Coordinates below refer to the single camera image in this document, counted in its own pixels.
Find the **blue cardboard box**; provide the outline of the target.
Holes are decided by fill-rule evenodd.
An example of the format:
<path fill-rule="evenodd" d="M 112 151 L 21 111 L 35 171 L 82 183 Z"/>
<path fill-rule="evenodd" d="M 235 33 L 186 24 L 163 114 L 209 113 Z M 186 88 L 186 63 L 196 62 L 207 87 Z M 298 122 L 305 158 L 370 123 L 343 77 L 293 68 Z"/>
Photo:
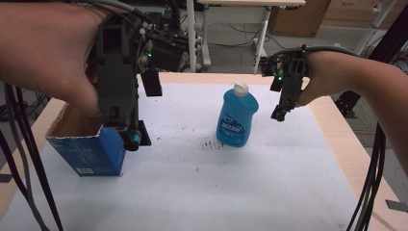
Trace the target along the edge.
<path fill-rule="evenodd" d="M 119 176 L 125 149 L 115 129 L 65 104 L 45 138 L 79 176 Z"/>

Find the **person's right hand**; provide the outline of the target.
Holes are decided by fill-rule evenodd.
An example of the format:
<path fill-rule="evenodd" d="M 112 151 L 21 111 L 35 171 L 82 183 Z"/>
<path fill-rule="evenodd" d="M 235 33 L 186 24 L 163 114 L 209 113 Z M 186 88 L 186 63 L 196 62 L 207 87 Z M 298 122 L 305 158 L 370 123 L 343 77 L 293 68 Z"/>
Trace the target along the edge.
<path fill-rule="evenodd" d="M 319 51 L 309 54 L 306 65 L 309 83 L 299 95 L 296 106 L 306 106 L 315 99 L 351 89 L 350 70 L 347 67 L 353 56 Z"/>

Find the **grey tape piece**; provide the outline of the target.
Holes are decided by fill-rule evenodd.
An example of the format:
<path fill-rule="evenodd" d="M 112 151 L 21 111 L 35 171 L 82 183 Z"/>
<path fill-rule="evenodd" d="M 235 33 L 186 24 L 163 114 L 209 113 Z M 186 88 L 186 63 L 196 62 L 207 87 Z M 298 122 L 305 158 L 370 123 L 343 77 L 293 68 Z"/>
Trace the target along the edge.
<path fill-rule="evenodd" d="M 391 210 L 408 213 L 408 205 L 406 203 L 387 199 L 386 204 Z"/>

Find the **blue detergent bottle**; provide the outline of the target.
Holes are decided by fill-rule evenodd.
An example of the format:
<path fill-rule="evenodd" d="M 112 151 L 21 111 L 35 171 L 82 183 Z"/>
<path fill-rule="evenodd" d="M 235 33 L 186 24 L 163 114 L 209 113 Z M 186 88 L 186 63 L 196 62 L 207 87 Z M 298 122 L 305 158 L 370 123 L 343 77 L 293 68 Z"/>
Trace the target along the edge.
<path fill-rule="evenodd" d="M 217 139 L 230 146 L 245 146 L 250 136 L 252 118 L 258 110 L 258 101 L 249 92 L 248 85 L 237 81 L 223 95 L 217 121 Z"/>

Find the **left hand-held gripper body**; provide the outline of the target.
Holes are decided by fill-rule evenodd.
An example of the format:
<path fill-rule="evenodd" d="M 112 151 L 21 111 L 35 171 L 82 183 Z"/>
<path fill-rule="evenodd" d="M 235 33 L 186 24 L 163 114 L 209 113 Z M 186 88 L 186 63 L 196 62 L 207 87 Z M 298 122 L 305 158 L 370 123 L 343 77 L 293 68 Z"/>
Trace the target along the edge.
<path fill-rule="evenodd" d="M 180 70 L 189 40 L 166 27 L 158 17 L 113 13 L 98 28 L 89 62 L 97 66 L 96 84 L 102 123 L 116 129 L 123 147 L 140 147 L 139 87 L 146 71 Z"/>

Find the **person's left hand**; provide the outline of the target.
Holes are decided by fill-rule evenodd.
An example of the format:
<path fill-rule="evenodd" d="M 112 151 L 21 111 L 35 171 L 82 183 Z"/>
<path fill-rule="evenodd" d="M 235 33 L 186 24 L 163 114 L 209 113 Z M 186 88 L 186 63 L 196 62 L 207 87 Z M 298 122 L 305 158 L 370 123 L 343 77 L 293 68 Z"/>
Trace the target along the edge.
<path fill-rule="evenodd" d="M 98 116 L 86 61 L 106 17 L 78 4 L 0 2 L 0 81 Z"/>

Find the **white foam mat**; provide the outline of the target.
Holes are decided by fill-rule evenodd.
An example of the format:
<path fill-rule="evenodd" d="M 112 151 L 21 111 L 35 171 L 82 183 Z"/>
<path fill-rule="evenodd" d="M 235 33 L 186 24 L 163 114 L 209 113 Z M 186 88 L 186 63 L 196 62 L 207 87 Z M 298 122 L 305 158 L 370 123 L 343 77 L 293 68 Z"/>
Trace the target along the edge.
<path fill-rule="evenodd" d="M 124 158 L 117 177 L 81 177 L 51 146 L 41 152 L 58 211 L 34 197 L 51 230 L 346 231 L 357 200 L 308 108 L 271 118 L 259 102 L 247 144 L 217 140 L 222 84 L 166 84 L 140 98 L 151 143 Z"/>

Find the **brown cardboard box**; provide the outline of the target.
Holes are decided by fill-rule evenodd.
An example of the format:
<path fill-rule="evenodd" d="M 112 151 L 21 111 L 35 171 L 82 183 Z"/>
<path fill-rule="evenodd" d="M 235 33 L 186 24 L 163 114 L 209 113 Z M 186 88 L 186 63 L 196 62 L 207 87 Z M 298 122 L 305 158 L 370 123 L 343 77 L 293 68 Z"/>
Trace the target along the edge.
<path fill-rule="evenodd" d="M 298 8 L 273 7 L 268 28 L 272 35 L 314 38 L 332 0 L 305 0 Z"/>

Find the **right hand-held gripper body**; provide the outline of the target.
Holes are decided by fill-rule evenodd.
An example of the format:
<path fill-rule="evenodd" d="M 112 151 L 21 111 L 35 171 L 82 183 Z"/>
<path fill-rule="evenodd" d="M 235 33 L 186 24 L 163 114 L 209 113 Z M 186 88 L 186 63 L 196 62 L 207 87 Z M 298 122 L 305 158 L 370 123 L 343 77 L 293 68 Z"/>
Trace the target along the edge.
<path fill-rule="evenodd" d="M 292 48 L 279 51 L 266 59 L 262 68 L 262 76 L 281 76 L 284 80 L 279 91 L 279 102 L 272 112 L 271 118 L 284 121 L 285 116 L 295 108 L 301 93 L 303 77 L 305 75 L 306 49 Z"/>

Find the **white desk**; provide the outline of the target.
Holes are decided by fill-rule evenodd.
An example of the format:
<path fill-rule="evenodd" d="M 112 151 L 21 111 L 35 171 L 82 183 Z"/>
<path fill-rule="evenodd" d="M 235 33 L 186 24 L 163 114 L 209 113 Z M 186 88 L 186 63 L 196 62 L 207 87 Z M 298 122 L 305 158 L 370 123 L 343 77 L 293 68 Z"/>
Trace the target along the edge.
<path fill-rule="evenodd" d="M 202 4 L 204 8 L 202 54 L 206 66 L 211 64 L 207 42 L 207 27 L 210 21 L 261 25 L 260 34 L 255 41 L 253 74 L 257 73 L 260 59 L 265 53 L 264 43 L 272 8 L 297 8 L 306 4 L 305 0 L 186 0 L 191 72 L 196 71 L 197 65 L 194 2 Z"/>

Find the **white metal stand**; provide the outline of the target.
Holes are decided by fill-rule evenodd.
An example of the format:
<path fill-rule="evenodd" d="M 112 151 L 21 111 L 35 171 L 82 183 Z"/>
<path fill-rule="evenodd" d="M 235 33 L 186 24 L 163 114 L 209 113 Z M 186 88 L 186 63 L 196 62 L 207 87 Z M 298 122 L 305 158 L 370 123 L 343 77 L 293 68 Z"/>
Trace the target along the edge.
<path fill-rule="evenodd" d="M 372 7 L 371 11 L 376 14 L 376 17 L 370 23 L 370 26 L 354 48 L 354 52 L 357 55 L 361 55 L 363 50 L 369 46 L 370 40 L 374 37 L 379 26 L 394 7 L 396 2 L 397 0 L 378 0 L 378 2 Z"/>

